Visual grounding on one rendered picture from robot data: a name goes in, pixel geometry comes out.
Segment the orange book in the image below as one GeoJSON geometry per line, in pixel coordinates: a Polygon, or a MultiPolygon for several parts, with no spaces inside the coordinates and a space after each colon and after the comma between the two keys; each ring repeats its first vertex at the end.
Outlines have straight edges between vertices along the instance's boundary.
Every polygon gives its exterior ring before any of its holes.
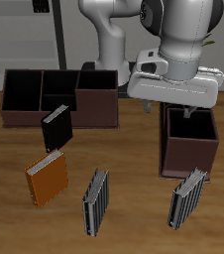
{"type": "Polygon", "coordinates": [[[64,153],[54,149],[25,169],[33,204],[40,208],[68,186],[64,153]]]}

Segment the small black box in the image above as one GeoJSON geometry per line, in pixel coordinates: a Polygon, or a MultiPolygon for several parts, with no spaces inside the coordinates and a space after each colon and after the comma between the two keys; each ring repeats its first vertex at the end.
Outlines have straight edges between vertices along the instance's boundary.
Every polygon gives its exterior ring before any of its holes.
{"type": "Polygon", "coordinates": [[[35,13],[49,13],[49,0],[32,0],[33,10],[35,13]]]}

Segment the black book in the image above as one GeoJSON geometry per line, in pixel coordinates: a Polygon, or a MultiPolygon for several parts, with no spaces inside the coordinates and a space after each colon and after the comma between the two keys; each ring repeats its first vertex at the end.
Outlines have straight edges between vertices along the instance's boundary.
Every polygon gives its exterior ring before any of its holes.
{"type": "Polygon", "coordinates": [[[69,107],[61,105],[41,120],[46,151],[60,149],[72,138],[69,107]]]}

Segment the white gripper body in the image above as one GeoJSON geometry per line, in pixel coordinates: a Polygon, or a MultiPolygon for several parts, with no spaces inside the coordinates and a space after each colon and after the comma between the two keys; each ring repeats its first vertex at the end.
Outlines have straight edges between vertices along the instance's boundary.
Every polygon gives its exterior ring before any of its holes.
{"type": "Polygon", "coordinates": [[[194,78],[174,81],[161,75],[134,71],[127,93],[130,97],[212,108],[216,104],[218,88],[222,85],[224,73],[218,68],[200,66],[194,78]]]}

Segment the wide dark brown desk caddy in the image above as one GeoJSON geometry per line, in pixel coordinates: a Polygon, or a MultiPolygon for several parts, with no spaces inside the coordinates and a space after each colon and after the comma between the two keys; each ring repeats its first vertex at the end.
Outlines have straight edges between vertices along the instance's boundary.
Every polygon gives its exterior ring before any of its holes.
{"type": "Polygon", "coordinates": [[[113,128],[118,120],[118,74],[93,69],[7,69],[1,100],[3,125],[39,128],[67,105],[74,128],[113,128]]]}

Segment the grey striped book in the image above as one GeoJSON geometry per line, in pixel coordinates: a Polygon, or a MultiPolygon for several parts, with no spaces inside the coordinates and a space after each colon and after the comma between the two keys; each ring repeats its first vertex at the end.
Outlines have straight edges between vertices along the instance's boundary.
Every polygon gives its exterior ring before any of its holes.
{"type": "Polygon", "coordinates": [[[207,173],[195,168],[172,193],[168,226],[178,230],[197,207],[207,173]]]}
{"type": "Polygon", "coordinates": [[[109,203],[109,172],[96,170],[82,199],[84,228],[96,236],[109,203]]]}

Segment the narrow dark brown desk caddy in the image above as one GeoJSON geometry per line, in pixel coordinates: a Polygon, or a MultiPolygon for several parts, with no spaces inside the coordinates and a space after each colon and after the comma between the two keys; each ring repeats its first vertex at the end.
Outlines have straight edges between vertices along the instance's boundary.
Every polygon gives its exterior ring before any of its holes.
{"type": "Polygon", "coordinates": [[[183,180],[198,168],[209,183],[219,145],[213,112],[198,108],[183,115],[182,105],[160,103],[160,178],[183,180]]]}

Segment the green pot plant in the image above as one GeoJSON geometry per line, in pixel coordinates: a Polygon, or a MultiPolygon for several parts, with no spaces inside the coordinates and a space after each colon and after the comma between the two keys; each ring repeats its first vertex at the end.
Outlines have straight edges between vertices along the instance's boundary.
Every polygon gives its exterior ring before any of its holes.
{"type": "Polygon", "coordinates": [[[206,40],[206,39],[209,38],[211,35],[212,35],[212,34],[209,33],[209,34],[207,34],[207,35],[205,36],[205,38],[204,38],[205,41],[202,43],[202,46],[201,46],[201,47],[215,44],[215,41],[207,41],[207,40],[206,40]]]}

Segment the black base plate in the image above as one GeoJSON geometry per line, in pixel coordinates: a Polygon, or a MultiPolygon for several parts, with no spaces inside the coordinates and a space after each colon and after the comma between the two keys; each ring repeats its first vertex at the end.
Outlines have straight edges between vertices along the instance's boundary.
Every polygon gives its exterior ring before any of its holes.
{"type": "MultiPolygon", "coordinates": [[[[134,65],[135,65],[134,62],[129,62],[129,71],[133,70],[134,65]]],[[[82,69],[95,69],[95,62],[86,62],[82,65],[81,68],[82,69]]],[[[127,88],[128,88],[127,83],[118,87],[118,97],[119,98],[128,98],[127,88]]]]}

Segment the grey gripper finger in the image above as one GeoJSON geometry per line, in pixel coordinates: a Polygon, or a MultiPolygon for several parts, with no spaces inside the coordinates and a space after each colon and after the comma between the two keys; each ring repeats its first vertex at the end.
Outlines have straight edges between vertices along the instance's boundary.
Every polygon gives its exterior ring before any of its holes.
{"type": "Polygon", "coordinates": [[[189,106],[184,108],[184,113],[183,113],[183,117],[184,118],[189,118],[191,116],[191,114],[197,109],[196,106],[189,106]]]}
{"type": "Polygon", "coordinates": [[[150,113],[152,104],[149,103],[147,99],[142,99],[142,103],[144,105],[144,112],[150,113]]]}

